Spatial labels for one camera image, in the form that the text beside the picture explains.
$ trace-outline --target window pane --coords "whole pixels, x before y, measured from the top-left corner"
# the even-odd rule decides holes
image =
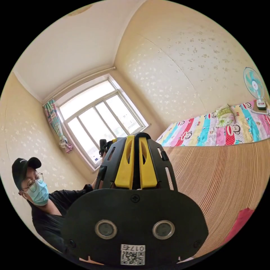
[[[92,140],[89,138],[83,127],[81,126],[80,122],[77,118],[74,118],[68,123],[71,131],[73,132],[74,136],[94,162],[94,164],[98,164],[101,161],[101,157],[99,155],[99,149],[94,145]]]
[[[107,99],[106,102],[129,133],[134,132],[140,127],[119,96],[113,96]]]
[[[110,129],[113,131],[113,133],[116,135],[116,137],[127,136],[127,133],[122,129],[122,127],[114,118],[114,116],[107,108],[107,106],[104,104],[104,102],[98,104],[96,106],[96,109],[98,110],[104,121],[107,123],[107,125],[110,127]]]
[[[108,81],[105,81],[83,91],[60,107],[64,119],[68,119],[83,107],[114,90],[112,85]]]
[[[79,118],[98,145],[100,139],[106,139],[107,141],[114,139],[112,133],[93,108],[81,114]]]

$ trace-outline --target black device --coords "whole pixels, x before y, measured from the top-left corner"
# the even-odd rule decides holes
[[[208,236],[205,218],[196,202],[178,192],[162,146],[147,133],[100,146],[107,153],[94,191],[71,205],[63,224],[71,252],[125,269],[195,255]]]

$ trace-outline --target black baseball cap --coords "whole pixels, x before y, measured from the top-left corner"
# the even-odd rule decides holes
[[[29,160],[17,158],[12,164],[13,180],[19,190],[21,190],[21,183],[25,179],[27,167],[31,167],[36,170],[41,167],[41,162],[36,157],[32,157]]]

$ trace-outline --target person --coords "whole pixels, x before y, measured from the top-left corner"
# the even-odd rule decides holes
[[[43,174],[37,169],[41,167],[41,161],[32,157],[29,160],[17,158],[12,165],[12,176],[22,196],[32,208],[32,221],[37,233],[52,247],[72,261],[100,264],[81,258],[75,258],[70,253],[61,237],[61,228],[69,207],[84,194],[93,191],[93,184],[86,184],[82,190],[56,190],[49,193]]]

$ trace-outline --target colorful curtain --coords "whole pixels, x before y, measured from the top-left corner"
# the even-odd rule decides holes
[[[48,101],[43,107],[49,124],[59,137],[59,146],[65,148],[66,153],[70,153],[73,146],[68,143],[67,138],[63,135],[54,99]]]

